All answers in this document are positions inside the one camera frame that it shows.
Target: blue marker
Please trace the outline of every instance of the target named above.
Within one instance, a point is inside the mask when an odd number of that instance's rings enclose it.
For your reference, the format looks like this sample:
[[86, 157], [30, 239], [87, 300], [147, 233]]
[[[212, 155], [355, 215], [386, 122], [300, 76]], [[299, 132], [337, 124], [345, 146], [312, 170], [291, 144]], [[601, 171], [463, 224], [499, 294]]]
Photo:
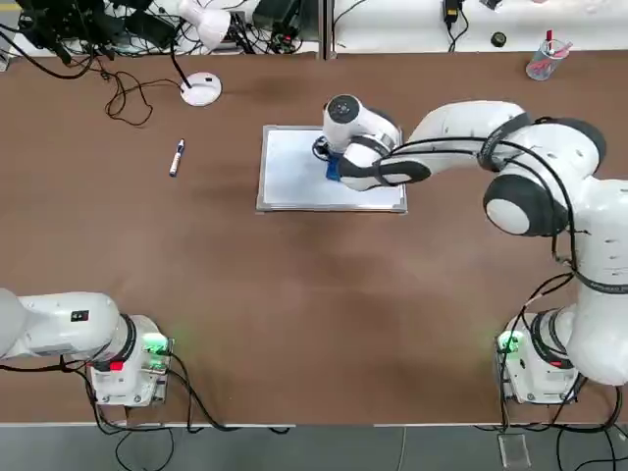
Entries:
[[183, 150], [185, 149], [185, 141], [181, 139], [179, 144], [177, 144], [177, 152], [175, 153], [175, 157], [173, 158], [173, 163], [170, 166], [169, 175], [171, 177], [177, 176], [177, 171], [179, 170], [179, 161], [183, 156]]

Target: brown table surface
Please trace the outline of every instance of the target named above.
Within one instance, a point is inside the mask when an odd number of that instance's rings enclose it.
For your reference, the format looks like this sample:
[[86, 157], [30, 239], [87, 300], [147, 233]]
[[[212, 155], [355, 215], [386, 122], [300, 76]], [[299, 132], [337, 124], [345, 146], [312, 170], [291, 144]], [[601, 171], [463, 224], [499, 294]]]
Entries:
[[[255, 198], [262, 127], [320, 125], [338, 93], [408, 133], [432, 109], [468, 99], [588, 120], [608, 141], [601, 175], [625, 178], [628, 54], [574, 53], [548, 82], [526, 78], [528, 57], [181, 58], [190, 73], [218, 74], [223, 95], [197, 109], [173, 87], [147, 88], [155, 110], [140, 130], [107, 118], [113, 83], [98, 74], [65, 81], [12, 65], [0, 74], [0, 286], [104, 291], [124, 312], [150, 316], [176, 338], [221, 421], [497, 422], [494, 336], [559, 267], [548, 240], [487, 221], [491, 174], [456, 170], [414, 185], [405, 216], [261, 215]], [[168, 58], [108, 67], [177, 79]], [[126, 116], [144, 111], [131, 96]], [[0, 422], [93, 420], [75, 375], [3, 373], [0, 397]], [[591, 386], [561, 417], [600, 422], [613, 401], [612, 389]], [[167, 405], [135, 420], [182, 422], [184, 409], [173, 383]], [[552, 415], [510, 409], [524, 422]]]

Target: green indicator light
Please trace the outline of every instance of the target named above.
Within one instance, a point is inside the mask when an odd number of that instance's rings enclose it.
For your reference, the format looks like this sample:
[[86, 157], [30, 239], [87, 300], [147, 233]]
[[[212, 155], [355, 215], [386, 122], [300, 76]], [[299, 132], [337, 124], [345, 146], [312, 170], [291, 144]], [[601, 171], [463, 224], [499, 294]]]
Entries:
[[144, 349], [149, 353], [168, 351], [168, 339], [161, 334], [144, 334], [142, 337]]
[[523, 345], [523, 334], [520, 332], [505, 331], [497, 338], [499, 349], [504, 351], [508, 347], [506, 353], [516, 353]]

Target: lamp base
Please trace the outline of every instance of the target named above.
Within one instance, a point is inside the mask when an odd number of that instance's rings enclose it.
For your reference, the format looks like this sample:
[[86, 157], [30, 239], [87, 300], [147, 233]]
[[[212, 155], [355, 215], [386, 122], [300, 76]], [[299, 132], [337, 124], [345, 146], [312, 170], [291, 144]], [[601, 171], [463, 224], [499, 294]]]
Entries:
[[197, 72], [187, 77], [191, 88], [185, 83], [181, 85], [181, 98], [192, 106], [206, 106], [213, 103], [223, 92], [220, 79], [207, 72]]

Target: desk lamp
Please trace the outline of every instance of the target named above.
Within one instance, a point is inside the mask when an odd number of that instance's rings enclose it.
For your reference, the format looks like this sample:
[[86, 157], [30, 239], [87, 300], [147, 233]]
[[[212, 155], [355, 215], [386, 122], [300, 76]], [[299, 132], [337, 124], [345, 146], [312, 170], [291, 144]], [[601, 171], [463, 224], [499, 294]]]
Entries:
[[[182, 0], [179, 3], [179, 16], [191, 23], [198, 32], [198, 37], [209, 51], [213, 51], [227, 35], [231, 24], [231, 13], [224, 10], [203, 8], [194, 0]], [[218, 99], [223, 91], [220, 79], [207, 72], [197, 72], [186, 77], [175, 57], [175, 41], [170, 48], [170, 55], [179, 72], [183, 83], [181, 85], [181, 98], [192, 106], [206, 106]]]

